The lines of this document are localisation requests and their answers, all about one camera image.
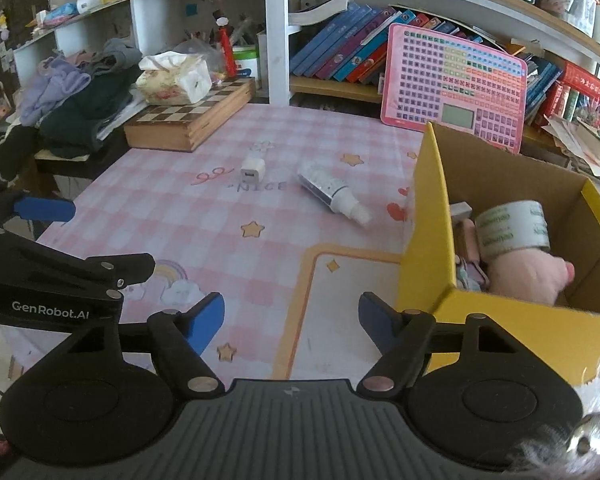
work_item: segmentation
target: pink plush toy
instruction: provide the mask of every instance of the pink plush toy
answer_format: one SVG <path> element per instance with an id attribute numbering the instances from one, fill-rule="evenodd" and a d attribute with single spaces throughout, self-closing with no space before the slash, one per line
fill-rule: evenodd
<path id="1" fill-rule="evenodd" d="M 491 294 L 553 306 L 575 270 L 562 258 L 532 248 L 501 254 L 489 264 L 487 275 Z"/>

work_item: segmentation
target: chessboard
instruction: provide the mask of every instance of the chessboard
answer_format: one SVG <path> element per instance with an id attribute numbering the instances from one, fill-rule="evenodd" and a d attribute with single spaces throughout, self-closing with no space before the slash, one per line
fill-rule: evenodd
<path id="1" fill-rule="evenodd" d="M 250 77 L 224 81 L 199 102 L 148 106 L 125 123 L 132 148 L 192 152 L 255 95 Z"/>

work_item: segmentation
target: white bottle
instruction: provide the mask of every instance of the white bottle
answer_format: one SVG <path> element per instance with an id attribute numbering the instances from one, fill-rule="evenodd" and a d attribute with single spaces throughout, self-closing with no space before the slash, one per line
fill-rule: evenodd
<path id="1" fill-rule="evenodd" d="M 298 171 L 298 179 L 302 186 L 329 206 L 334 213 L 342 213 L 362 227 L 371 223 L 371 211 L 353 196 L 349 186 L 343 180 L 331 176 L 315 162 L 302 164 Z"/>

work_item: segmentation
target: white shelf post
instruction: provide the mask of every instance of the white shelf post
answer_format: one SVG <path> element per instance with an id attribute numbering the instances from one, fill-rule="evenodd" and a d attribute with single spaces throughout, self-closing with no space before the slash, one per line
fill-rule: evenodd
<path id="1" fill-rule="evenodd" d="M 269 103 L 289 104 L 288 0 L 266 0 Z"/>

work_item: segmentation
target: pink educational tablet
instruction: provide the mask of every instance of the pink educational tablet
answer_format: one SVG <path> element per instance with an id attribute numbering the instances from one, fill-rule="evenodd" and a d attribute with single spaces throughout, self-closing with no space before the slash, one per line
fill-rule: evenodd
<path id="1" fill-rule="evenodd" d="M 384 124 L 423 131 L 431 121 L 518 153 L 525 97 L 523 60 L 433 30 L 390 26 Z"/>

